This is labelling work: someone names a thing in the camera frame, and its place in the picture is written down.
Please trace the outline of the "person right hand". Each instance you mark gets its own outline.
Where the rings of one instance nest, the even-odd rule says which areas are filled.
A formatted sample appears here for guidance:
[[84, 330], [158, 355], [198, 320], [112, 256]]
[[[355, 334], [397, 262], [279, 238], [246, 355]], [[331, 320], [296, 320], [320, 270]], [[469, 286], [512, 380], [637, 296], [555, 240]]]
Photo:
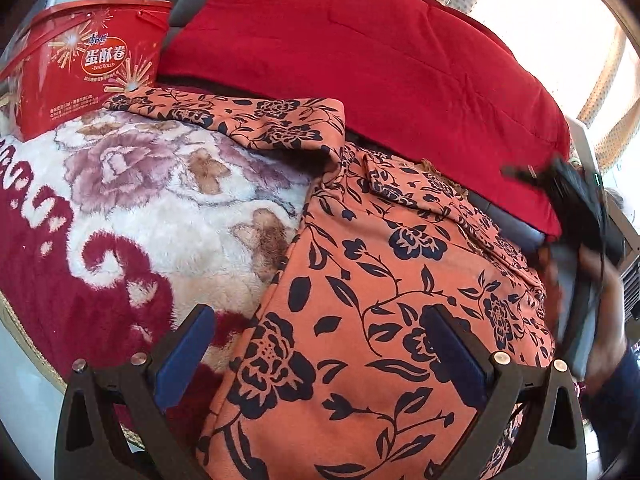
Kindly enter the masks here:
[[594, 336], [587, 371], [586, 393], [593, 396], [610, 378], [628, 348], [625, 334], [624, 290], [620, 274], [608, 259], [582, 246], [579, 252], [582, 270], [602, 286], [596, 336]]

